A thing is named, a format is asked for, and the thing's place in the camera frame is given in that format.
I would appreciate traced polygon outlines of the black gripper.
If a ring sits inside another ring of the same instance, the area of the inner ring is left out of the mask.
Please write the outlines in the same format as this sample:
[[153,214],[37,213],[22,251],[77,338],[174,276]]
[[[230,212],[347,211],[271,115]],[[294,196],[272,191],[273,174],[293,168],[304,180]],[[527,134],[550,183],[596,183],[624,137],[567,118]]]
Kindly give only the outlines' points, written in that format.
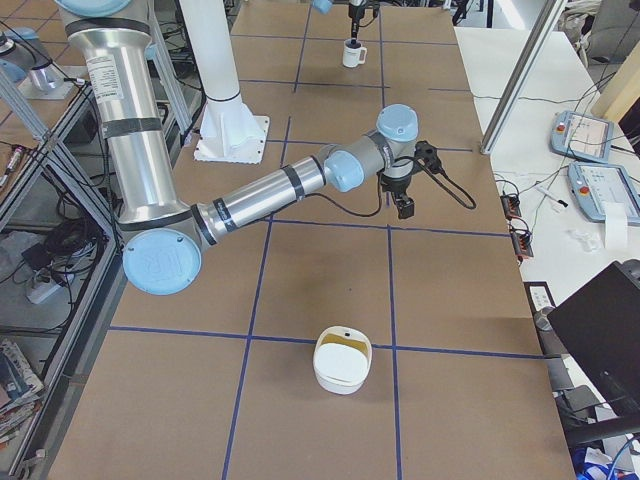
[[407,190],[411,184],[411,175],[398,178],[386,174],[380,176],[380,185],[383,192],[394,196],[394,205],[399,219],[409,219],[415,214],[415,202],[408,197]]
[[359,33],[359,21],[364,16],[364,0],[349,0],[349,18],[351,19],[351,36],[350,46],[357,47],[358,33]]

